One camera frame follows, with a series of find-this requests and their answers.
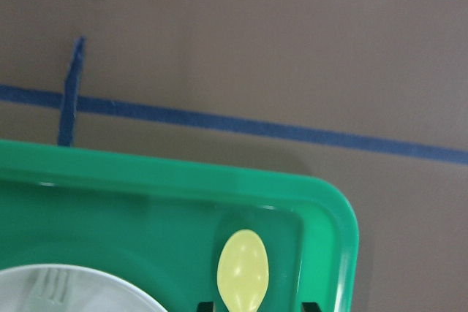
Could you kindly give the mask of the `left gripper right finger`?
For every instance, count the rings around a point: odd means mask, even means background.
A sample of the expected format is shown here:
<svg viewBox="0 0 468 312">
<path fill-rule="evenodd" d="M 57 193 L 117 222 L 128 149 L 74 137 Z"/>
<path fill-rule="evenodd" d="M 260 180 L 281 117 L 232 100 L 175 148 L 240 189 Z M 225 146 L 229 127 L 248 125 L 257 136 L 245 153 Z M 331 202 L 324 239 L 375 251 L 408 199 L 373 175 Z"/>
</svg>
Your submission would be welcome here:
<svg viewBox="0 0 468 312">
<path fill-rule="evenodd" d="M 320 306 L 316 302 L 303 302 L 301 303 L 303 312 L 322 312 Z"/>
</svg>

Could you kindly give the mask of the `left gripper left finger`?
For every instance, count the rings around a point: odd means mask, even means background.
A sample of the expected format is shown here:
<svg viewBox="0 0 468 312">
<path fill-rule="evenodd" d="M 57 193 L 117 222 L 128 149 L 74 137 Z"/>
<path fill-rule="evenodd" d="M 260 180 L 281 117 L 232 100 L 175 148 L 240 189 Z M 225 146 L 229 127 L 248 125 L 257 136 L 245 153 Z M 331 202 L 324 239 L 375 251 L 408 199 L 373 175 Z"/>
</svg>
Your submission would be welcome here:
<svg viewBox="0 0 468 312">
<path fill-rule="evenodd" d="M 214 312 L 213 301 L 202 301 L 197 305 L 197 312 Z"/>
</svg>

